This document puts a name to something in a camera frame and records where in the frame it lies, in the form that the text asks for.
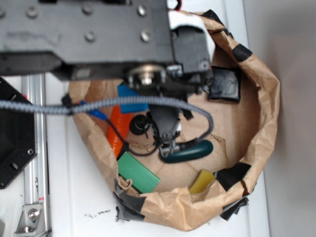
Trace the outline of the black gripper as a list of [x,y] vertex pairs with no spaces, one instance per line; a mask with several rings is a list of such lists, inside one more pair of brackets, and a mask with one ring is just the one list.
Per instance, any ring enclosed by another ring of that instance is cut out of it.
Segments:
[[[153,124],[154,139],[161,158],[170,158],[196,148],[214,128],[213,117],[205,110],[188,104],[193,94],[201,94],[213,78],[211,67],[206,64],[197,70],[184,70],[181,65],[164,68],[147,64],[130,70],[129,87],[139,93],[149,104],[148,117]],[[208,128],[197,138],[176,142],[179,136],[179,115],[187,120],[196,112],[207,119]]]

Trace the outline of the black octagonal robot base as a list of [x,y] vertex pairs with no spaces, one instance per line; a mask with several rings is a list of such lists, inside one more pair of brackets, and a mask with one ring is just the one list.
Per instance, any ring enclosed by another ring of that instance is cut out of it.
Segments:
[[0,110],[0,188],[6,189],[36,155],[34,114]]

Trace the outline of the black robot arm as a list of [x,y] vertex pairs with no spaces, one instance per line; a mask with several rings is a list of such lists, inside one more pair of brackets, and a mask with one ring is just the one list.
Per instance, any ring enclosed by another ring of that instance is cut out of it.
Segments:
[[0,73],[50,72],[61,80],[123,79],[137,97],[81,105],[36,106],[1,100],[0,108],[30,114],[73,115],[112,105],[147,103],[162,111],[206,117],[201,136],[176,143],[176,116],[153,116],[162,157],[199,144],[212,116],[186,102],[209,84],[215,45],[196,15],[169,9],[164,0],[3,0],[0,3]]

